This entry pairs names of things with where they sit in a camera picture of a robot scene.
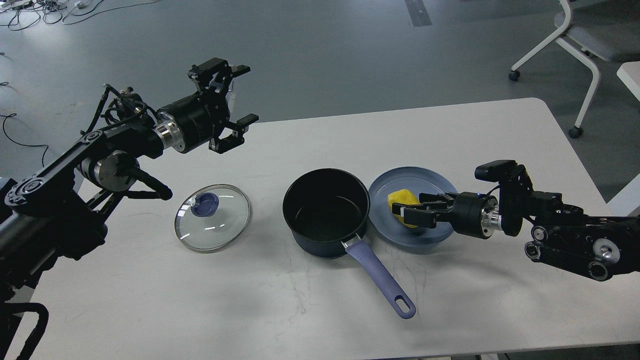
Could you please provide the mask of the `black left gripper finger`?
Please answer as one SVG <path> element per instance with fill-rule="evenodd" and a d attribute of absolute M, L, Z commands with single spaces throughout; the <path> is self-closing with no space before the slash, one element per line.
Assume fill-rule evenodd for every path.
<path fill-rule="evenodd" d="M 259 120 L 257 114 L 247 114 L 237 121 L 230 121 L 228 118 L 217 120 L 213 125 L 213 135 L 209 141 L 209 150 L 218 154 L 224 154 L 230 150 L 237 148 L 245 143 L 245 133 L 250 125 Z M 224 130 L 230 130 L 231 133 L 221 138 Z"/>
<path fill-rule="evenodd" d="M 230 65 L 227 60 L 213 57 L 202 64 L 193 64 L 188 70 L 188 78 L 194 82 L 196 91 L 189 100 L 215 96 L 227 100 L 233 89 L 233 81 L 251 71 L 245 64 Z"/>

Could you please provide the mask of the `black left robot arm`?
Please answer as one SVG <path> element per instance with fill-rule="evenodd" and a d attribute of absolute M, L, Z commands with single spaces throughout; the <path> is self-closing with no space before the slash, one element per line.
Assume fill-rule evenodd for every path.
<path fill-rule="evenodd" d="M 233 81 L 247 73 L 213 57 L 194 64 L 188 78 L 195 92 L 153 109 L 128 87 L 103 86 L 87 130 L 60 157 L 23 180 L 1 180 L 1 340 L 19 313 L 37 322 L 18 354 L 29 360 L 46 332 L 50 312 L 34 301 L 13 301 L 16 290 L 35 286 L 58 258 L 80 260 L 105 243 L 106 221 L 124 198 L 162 199 L 173 192 L 140 167 L 173 148 L 181 154 L 207 144 L 224 154 L 245 143 L 259 117 L 231 120 L 227 101 Z"/>

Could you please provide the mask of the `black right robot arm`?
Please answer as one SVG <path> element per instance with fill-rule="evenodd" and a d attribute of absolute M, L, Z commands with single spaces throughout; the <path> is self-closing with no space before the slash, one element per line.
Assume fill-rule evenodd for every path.
<path fill-rule="evenodd" d="M 477 180 L 496 183 L 490 193 L 420 193 L 418 203 L 395 201 L 391 212 L 404 223 L 433 229 L 449 223 L 457 234 L 489 239 L 494 232 L 516 237 L 531 223 L 528 259 L 595 281 L 640 269 L 638 216 L 590 216 L 564 203 L 561 193 L 536 191 L 523 164 L 500 159 L 478 166 Z"/>

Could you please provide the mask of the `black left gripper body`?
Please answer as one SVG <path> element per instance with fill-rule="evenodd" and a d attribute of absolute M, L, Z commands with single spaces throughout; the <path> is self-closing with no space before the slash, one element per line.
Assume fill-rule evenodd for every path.
<path fill-rule="evenodd" d="M 194 93 L 158 109 L 157 115 L 156 135 L 165 149 L 186 154 L 206 142 L 218 154 L 233 149 L 232 134 L 220 137 L 232 128 L 225 95 Z"/>

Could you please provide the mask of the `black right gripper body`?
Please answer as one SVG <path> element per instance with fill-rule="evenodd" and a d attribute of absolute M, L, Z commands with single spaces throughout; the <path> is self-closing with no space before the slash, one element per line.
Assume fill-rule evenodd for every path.
<path fill-rule="evenodd" d="M 501 230 L 498 199 L 491 194 L 445 193 L 445 212 L 439 220 L 450 223 L 457 234 L 489 239 Z"/>

